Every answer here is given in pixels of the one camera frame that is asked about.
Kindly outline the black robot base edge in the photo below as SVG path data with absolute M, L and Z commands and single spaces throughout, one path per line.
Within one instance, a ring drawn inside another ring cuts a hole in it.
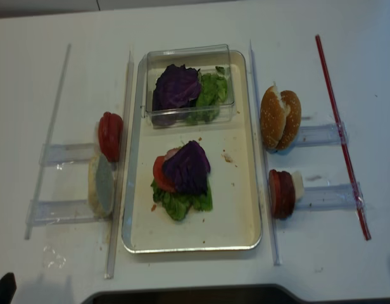
M 92 295 L 84 303 L 304 303 L 275 285 L 219 286 L 144 291 L 115 291 Z

